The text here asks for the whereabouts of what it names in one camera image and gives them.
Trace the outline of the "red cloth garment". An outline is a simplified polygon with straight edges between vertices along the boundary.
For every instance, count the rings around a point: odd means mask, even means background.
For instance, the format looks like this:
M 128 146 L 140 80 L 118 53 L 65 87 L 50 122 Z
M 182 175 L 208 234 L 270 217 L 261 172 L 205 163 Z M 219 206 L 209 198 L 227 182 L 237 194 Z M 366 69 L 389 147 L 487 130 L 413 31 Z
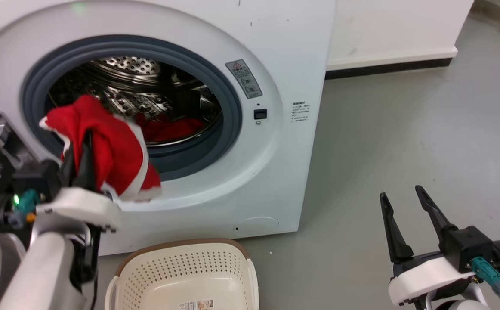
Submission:
M 205 128 L 205 123 L 197 118 L 179 118 L 171 121 L 165 115 L 147 118 L 145 114 L 138 113 L 134 120 L 142 130 L 146 143 L 169 143 L 193 136 Z

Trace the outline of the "white front-load washing machine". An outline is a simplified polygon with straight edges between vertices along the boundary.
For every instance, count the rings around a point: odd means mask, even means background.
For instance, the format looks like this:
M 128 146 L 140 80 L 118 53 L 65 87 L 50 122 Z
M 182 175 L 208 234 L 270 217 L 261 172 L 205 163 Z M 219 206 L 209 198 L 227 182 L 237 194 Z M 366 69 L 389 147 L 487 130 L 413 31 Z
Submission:
M 253 217 L 279 221 L 277 234 L 299 229 L 335 0 L 0 0 L 0 112 L 38 158 L 51 154 L 20 111 L 22 83 L 44 55 L 65 43 L 135 35 L 179 45 L 216 65 L 235 87 L 242 126 L 234 147 L 185 178 L 161 181 L 149 201 L 122 201 L 119 232 L 101 239 L 101 255 L 191 238 L 244 238 Z M 262 96 L 246 98 L 225 63 L 243 59 Z M 311 104 L 291 122 L 293 102 Z M 268 117 L 254 120 L 253 111 Z

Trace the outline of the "grey warning sticker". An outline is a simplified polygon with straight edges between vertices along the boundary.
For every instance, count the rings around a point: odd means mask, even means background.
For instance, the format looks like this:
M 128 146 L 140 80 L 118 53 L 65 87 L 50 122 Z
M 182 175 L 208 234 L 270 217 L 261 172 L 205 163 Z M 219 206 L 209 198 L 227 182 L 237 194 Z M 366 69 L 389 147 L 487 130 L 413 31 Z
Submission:
M 225 63 L 226 68 L 237 80 L 246 98 L 254 99 L 262 96 L 262 91 L 255 76 L 243 59 Z

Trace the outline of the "chrome washer door hinge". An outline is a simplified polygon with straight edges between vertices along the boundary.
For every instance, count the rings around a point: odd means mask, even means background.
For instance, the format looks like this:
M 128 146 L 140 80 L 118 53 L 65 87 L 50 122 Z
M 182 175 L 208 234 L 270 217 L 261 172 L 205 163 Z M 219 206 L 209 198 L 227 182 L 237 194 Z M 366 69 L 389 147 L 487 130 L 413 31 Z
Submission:
M 16 169 L 38 163 L 38 158 L 24 143 L 3 112 L 0 112 L 0 151 Z

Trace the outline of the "round filter access cover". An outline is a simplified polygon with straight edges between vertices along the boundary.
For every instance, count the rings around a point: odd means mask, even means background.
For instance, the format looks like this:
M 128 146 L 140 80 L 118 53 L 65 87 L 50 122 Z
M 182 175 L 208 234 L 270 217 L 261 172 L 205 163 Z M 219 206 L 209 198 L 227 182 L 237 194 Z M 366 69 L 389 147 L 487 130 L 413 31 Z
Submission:
M 242 237 L 258 237 L 276 234 L 279 221 L 271 217 L 253 217 L 245 219 L 234 226 L 234 231 Z

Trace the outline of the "steel perforated washer drum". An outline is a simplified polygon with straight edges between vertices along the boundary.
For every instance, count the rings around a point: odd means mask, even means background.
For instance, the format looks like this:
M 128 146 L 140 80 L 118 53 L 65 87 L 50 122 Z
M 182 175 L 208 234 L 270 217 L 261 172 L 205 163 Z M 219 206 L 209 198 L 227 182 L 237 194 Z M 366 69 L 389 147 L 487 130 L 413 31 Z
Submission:
M 222 119 L 222 108 L 212 90 L 200 79 L 173 65 L 136 56 L 93 59 L 61 76 L 49 91 L 56 107 L 72 104 L 82 95 L 96 98 L 112 114 L 136 124 L 134 116 L 165 115 L 169 120 L 197 118 L 205 128 L 170 146 L 195 139 Z

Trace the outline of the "grey rubber door gasket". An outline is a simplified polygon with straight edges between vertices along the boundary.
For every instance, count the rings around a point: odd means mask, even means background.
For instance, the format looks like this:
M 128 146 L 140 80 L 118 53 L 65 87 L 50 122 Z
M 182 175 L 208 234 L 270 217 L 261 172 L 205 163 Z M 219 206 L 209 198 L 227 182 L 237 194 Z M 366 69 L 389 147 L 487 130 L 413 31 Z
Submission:
M 222 108 L 222 119 L 210 131 L 185 143 L 150 147 L 149 161 L 162 181 L 185 178 L 216 163 L 240 135 L 242 106 L 235 87 L 220 69 L 201 55 L 163 40 L 135 35 L 103 35 L 65 43 L 38 60 L 22 82 L 20 111 L 30 133 L 45 150 L 61 156 L 64 142 L 38 122 L 56 108 L 49 99 L 53 84 L 65 73 L 93 59 L 136 56 L 173 65 L 204 82 Z

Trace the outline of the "black wall baseboard strip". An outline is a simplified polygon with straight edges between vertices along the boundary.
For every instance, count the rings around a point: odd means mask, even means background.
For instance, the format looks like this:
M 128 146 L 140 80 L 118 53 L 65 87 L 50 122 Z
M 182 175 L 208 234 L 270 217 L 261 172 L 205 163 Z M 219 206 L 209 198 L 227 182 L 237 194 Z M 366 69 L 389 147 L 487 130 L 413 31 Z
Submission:
M 362 68 L 335 69 L 325 73 L 325 80 L 372 76 L 376 74 L 413 71 L 418 69 L 431 69 L 448 67 L 452 58 L 429 59 L 423 61 L 402 62 L 386 65 L 371 65 Z

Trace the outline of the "red garment with white trim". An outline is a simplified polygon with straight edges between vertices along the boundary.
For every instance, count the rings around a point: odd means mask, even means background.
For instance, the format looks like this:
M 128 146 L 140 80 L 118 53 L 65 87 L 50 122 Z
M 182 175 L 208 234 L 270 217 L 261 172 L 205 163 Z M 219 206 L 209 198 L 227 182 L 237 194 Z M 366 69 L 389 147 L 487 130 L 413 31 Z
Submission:
M 73 146 L 77 173 L 83 137 L 91 130 L 98 192 L 112 190 L 123 202 L 146 202 L 162 193 L 140 127 L 110 113 L 96 98 L 84 95 L 73 104 L 53 108 L 39 125 L 63 140 L 63 154 Z M 77 186 L 77 178 L 72 186 Z

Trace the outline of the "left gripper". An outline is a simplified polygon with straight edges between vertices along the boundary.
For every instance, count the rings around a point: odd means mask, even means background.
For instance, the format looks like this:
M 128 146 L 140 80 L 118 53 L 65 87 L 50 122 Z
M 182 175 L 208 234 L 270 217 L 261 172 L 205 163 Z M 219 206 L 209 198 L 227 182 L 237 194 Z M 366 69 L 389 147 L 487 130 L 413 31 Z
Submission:
M 78 170 L 72 145 L 63 155 L 61 167 L 45 160 L 15 169 L 9 190 L 0 193 L 0 233 L 30 231 L 38 216 L 49 213 L 103 231 L 121 227 L 121 209 L 97 192 L 91 130 L 83 137 Z

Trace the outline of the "small printed text label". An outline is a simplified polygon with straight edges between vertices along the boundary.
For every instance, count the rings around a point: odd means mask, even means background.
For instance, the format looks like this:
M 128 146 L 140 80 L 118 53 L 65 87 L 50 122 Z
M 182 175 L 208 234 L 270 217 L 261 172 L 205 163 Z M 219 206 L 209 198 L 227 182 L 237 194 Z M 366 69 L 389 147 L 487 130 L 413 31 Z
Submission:
M 293 102 L 291 105 L 291 122 L 302 122 L 309 119 L 311 104 L 307 102 Z

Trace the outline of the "basket product label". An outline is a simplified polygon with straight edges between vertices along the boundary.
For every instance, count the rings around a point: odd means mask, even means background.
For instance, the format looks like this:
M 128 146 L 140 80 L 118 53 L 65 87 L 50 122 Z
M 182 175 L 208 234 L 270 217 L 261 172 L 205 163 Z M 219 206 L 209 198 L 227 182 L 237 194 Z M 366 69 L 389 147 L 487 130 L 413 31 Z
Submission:
M 179 304 L 178 310 L 214 310 L 214 304 L 212 299 L 189 301 Z

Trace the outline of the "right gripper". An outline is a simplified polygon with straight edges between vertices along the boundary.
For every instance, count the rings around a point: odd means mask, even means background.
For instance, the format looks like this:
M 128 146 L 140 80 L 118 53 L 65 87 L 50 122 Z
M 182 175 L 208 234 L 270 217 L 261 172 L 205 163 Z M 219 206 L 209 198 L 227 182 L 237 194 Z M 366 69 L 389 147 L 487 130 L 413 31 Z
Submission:
M 415 256 L 399 230 L 385 192 L 380 208 L 394 275 L 388 292 L 394 305 L 431 307 L 486 307 L 480 285 L 488 285 L 500 298 L 500 241 L 492 241 L 475 227 L 458 230 L 421 185 L 419 202 L 429 214 L 443 251 Z

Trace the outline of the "cream perforated laundry basket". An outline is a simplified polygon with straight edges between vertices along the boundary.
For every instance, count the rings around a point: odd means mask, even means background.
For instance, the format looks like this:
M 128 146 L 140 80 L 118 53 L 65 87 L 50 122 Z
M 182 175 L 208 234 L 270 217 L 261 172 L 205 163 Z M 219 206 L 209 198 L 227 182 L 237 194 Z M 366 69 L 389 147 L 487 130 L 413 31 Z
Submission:
M 214 310 L 259 310 L 256 269 L 240 243 L 200 238 L 135 251 L 110 281 L 104 310 L 178 310 L 207 299 Z

